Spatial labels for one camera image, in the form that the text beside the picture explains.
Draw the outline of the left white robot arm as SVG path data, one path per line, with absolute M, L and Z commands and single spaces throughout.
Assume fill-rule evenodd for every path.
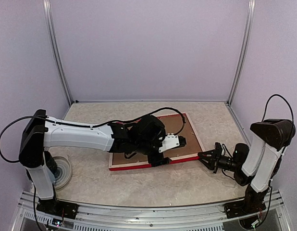
M 25 127 L 19 161 L 26 168 L 43 206 L 52 214 L 62 209 L 55 198 L 55 177 L 46 164 L 46 149 L 78 147 L 110 153 L 141 153 L 154 167 L 169 163 L 163 153 L 179 146 L 178 136 L 168 134 L 164 124 L 152 115 L 129 121 L 112 120 L 100 125 L 75 123 L 46 116 L 38 110 Z

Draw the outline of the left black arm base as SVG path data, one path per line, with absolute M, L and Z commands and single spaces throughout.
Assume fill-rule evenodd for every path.
M 78 204 L 58 200 L 55 196 L 48 200 L 39 198 L 37 203 L 37 211 L 69 219 L 76 218 L 78 208 Z

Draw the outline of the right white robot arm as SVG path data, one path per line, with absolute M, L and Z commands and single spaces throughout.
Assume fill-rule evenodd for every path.
M 268 189 L 296 128 L 288 119 L 266 119 L 251 124 L 250 130 L 250 147 L 238 143 L 232 156 L 225 156 L 226 148 L 217 142 L 213 150 L 198 153 L 198 158 L 214 173 L 218 169 L 232 171 L 239 185 L 250 185 L 254 192 L 262 193 Z

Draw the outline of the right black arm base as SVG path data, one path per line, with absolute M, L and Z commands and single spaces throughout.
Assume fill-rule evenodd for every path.
M 248 185 L 243 200 L 226 203 L 224 205 L 227 218 L 236 218 L 265 210 L 266 205 L 264 203 L 264 197 L 268 191 L 269 189 L 263 192 L 256 192 L 251 185 Z

